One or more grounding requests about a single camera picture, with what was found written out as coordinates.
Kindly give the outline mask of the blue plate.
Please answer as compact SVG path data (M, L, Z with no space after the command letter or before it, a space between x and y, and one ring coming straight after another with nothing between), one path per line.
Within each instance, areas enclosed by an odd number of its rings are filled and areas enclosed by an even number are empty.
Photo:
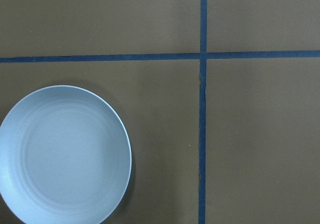
M25 224L100 224L129 184L126 129L96 94L56 85L22 98L0 126L0 194Z

